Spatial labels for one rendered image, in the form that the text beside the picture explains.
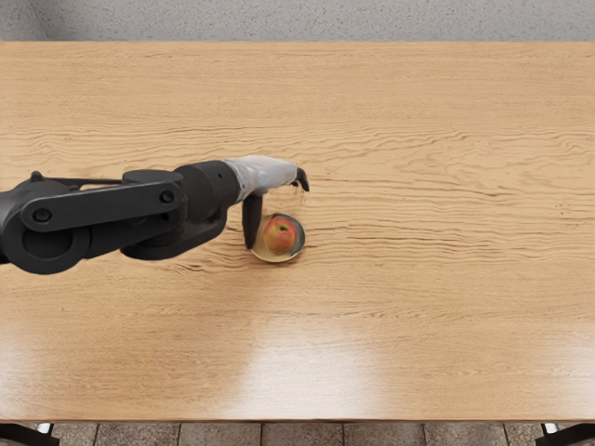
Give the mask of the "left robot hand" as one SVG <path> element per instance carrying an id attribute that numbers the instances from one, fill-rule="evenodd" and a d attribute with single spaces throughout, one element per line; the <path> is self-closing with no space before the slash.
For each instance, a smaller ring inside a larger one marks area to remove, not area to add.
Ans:
<path id="1" fill-rule="evenodd" d="M 224 159 L 239 184 L 236 203 L 242 205 L 242 227 L 245 247 L 251 250 L 257 239 L 262 217 L 263 196 L 271 189 L 291 185 L 310 190 L 304 169 L 297 164 L 267 156 L 246 155 Z"/>

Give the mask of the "small round plate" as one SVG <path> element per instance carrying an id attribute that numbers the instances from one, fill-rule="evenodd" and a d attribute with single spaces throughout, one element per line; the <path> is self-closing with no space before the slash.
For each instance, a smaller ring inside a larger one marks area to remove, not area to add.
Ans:
<path id="1" fill-rule="evenodd" d="M 275 255 L 275 254 L 271 253 L 266 248 L 266 246 L 262 240 L 262 231 L 263 231 L 266 223 L 270 219 L 272 219 L 273 217 L 276 217 L 276 216 L 281 216 L 281 217 L 287 218 L 295 225 L 295 227 L 297 229 L 297 241 L 296 241 L 295 245 L 288 253 L 281 254 L 281 255 Z M 258 227 L 258 232 L 257 232 L 257 238 L 256 238 L 254 246 L 251 248 L 251 252 L 257 258 L 259 258 L 265 262 L 282 263 L 282 262 L 291 260 L 292 258 L 296 257 L 304 248 L 305 242 L 306 242 L 305 230 L 303 229 L 301 223 L 297 219 L 295 219 L 294 217 L 287 215 L 287 214 L 281 214 L 281 213 L 268 214 L 268 215 L 265 215 L 260 221 L 260 225 Z"/>

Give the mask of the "red yellow apple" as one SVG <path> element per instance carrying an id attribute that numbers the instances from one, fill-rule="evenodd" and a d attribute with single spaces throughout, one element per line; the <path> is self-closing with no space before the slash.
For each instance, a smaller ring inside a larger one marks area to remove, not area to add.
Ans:
<path id="1" fill-rule="evenodd" d="M 281 216 L 270 219 L 262 231 L 262 240 L 266 248 L 275 255 L 288 253 L 295 245 L 297 237 L 295 225 Z"/>

